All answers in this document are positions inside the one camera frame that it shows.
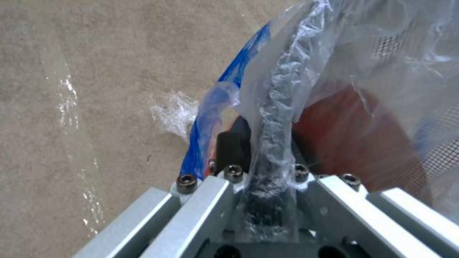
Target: bolt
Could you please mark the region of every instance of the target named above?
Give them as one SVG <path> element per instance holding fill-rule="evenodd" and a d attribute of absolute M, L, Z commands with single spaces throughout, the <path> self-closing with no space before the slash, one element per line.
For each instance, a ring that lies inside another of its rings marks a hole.
<path fill-rule="evenodd" d="M 209 159 L 209 162 L 207 162 L 207 167 L 209 168 L 210 174 L 215 174 L 215 160 L 213 158 Z"/>
<path fill-rule="evenodd" d="M 190 194 L 195 191 L 197 179 L 195 175 L 183 174 L 177 178 L 177 191 L 181 194 Z"/>
<path fill-rule="evenodd" d="M 303 164 L 295 164 L 295 181 L 298 183 L 308 179 L 309 170 Z"/>
<path fill-rule="evenodd" d="M 242 174 L 242 168 L 239 165 L 228 165 L 223 170 L 225 179 L 234 184 L 242 180 Z"/>
<path fill-rule="evenodd" d="M 352 187 L 354 190 L 358 191 L 359 186 L 362 184 L 360 178 L 356 177 L 353 174 L 342 174 L 340 176 L 341 180 L 346 183 L 348 186 Z"/>

